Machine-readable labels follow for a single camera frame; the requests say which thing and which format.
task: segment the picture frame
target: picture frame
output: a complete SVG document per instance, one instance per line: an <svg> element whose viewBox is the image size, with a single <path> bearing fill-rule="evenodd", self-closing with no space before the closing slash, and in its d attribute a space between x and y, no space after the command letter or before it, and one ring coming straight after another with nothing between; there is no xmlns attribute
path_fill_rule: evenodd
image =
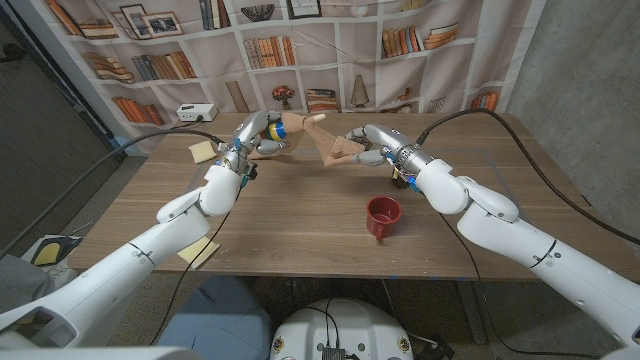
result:
<svg viewBox="0 0 640 360"><path fill-rule="evenodd" d="M322 17L320 0L287 0L287 8L291 19Z"/></svg>
<svg viewBox="0 0 640 360"><path fill-rule="evenodd" d="M173 11L142 15L142 21L153 38L184 34Z"/></svg>
<svg viewBox="0 0 640 360"><path fill-rule="evenodd" d="M138 35L136 35L136 32L133 31L131 24L129 24L129 20L127 20L127 17L124 15L124 13L112 12L111 15L114 19L116 19L120 27L124 29L124 32L127 33L127 36L134 40L138 40Z"/></svg>
<svg viewBox="0 0 640 360"><path fill-rule="evenodd" d="M121 6L120 11L122 11L122 14L127 19L129 25L131 25L131 29L133 29L138 39L145 40L153 37L142 20L142 16L147 14L142 4Z"/></svg>

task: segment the blue object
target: blue object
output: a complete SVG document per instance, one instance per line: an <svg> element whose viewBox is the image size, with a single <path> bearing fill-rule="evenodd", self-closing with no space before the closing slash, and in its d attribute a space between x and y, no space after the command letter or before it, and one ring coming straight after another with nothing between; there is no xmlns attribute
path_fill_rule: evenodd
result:
<svg viewBox="0 0 640 360"><path fill-rule="evenodd" d="M203 359L269 358L269 315L234 276L211 276L173 316L158 345L184 346Z"/></svg>
<svg viewBox="0 0 640 360"><path fill-rule="evenodd" d="M418 189L418 187L416 186L416 178L411 176L409 177L409 187L411 188L411 190L415 191L415 192L420 192L421 190Z"/></svg>
<svg viewBox="0 0 640 360"><path fill-rule="evenodd" d="M411 45L411 31L409 28L404 29L404 31L404 40L407 43L407 50L409 50L409 52L413 52L413 45Z"/></svg>

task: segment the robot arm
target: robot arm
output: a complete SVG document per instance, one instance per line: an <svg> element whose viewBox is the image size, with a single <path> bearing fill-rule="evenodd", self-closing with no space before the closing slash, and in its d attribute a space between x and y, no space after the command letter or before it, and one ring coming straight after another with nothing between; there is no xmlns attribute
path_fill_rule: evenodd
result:
<svg viewBox="0 0 640 360"><path fill-rule="evenodd" d="M530 268L620 343L640 343L640 286L520 219L518 208L507 197L468 177L454 177L448 164L428 156L397 130L366 125L347 138L380 145L380 150L367 153L377 153L378 160L395 166L436 211L466 210L457 227L471 242ZM354 162L362 162L358 159L354 155Z"/></svg>
<svg viewBox="0 0 640 360"><path fill-rule="evenodd" d="M95 325L156 266L205 236L211 228L207 216L231 211L240 188L256 175L247 155L273 147L259 134L279 119L274 112L251 114L233 133L232 144L221 144L220 161L205 175L208 183L162 207L157 225L61 289L0 314L0 349L97 345L91 336Z"/></svg>

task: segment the red mug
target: red mug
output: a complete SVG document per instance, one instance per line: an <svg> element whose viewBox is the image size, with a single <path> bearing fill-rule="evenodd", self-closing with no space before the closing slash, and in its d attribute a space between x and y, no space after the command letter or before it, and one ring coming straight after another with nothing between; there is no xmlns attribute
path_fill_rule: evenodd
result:
<svg viewBox="0 0 640 360"><path fill-rule="evenodd" d="M388 237L402 215L397 201L388 196L376 196L367 204L367 230L378 241Z"/></svg>

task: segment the yellow object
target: yellow object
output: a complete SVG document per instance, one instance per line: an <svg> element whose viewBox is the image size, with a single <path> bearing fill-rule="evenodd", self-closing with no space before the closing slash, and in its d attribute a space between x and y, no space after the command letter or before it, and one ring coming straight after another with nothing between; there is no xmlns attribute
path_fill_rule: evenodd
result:
<svg viewBox="0 0 640 360"><path fill-rule="evenodd" d="M56 262L58 253L60 252L60 244L51 243L43 247L38 256L33 259L33 265L52 264Z"/></svg>
<svg viewBox="0 0 640 360"><path fill-rule="evenodd" d="M202 252L202 254L200 254L200 256L198 256L198 253L200 252L200 250L202 250L205 246L207 248ZM209 238L204 236L202 239L196 241L195 243L191 244L190 246L180 251L178 253L178 256L180 256L182 260L188 263L191 263L191 261L193 261L193 259L195 259L195 257L198 256L196 261L194 261L193 264L191 264L191 267L193 269L197 269L198 266L202 265L202 263L204 263L205 260L209 258L209 256L211 256L214 252L216 252L216 250L218 250L219 247L220 247L220 244L216 244L213 241L209 243Z"/></svg>
<svg viewBox="0 0 640 360"><path fill-rule="evenodd" d="M203 141L201 143L191 145L189 146L189 150L191 150L193 162L196 164L200 164L201 162L205 162L216 157L216 153L213 151L213 146L211 146L211 141Z"/></svg>

